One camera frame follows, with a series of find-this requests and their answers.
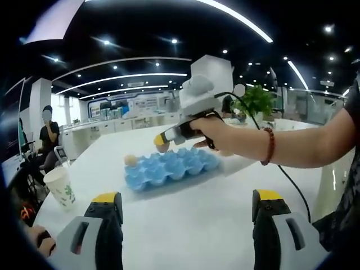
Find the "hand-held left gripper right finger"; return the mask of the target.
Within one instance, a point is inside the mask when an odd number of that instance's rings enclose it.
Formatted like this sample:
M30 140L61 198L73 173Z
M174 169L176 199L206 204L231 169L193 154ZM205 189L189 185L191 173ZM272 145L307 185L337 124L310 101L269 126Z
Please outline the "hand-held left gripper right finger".
M328 256L318 231L275 191L254 190L254 269L317 269Z

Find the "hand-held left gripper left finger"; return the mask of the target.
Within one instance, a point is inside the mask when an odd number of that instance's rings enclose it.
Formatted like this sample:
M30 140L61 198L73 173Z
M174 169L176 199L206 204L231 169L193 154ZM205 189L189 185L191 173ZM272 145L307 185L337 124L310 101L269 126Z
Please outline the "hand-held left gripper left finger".
M54 269L123 269L122 224L121 193L95 197L58 234L49 263Z

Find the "person's right hand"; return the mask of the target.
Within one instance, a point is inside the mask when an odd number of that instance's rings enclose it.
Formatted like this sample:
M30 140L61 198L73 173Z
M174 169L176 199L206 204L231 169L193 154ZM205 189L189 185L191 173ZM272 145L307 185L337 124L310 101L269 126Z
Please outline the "person's right hand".
M219 151L257 161L268 156L269 135L264 130L235 128L214 116L196 119L190 122L190 127L213 140Z

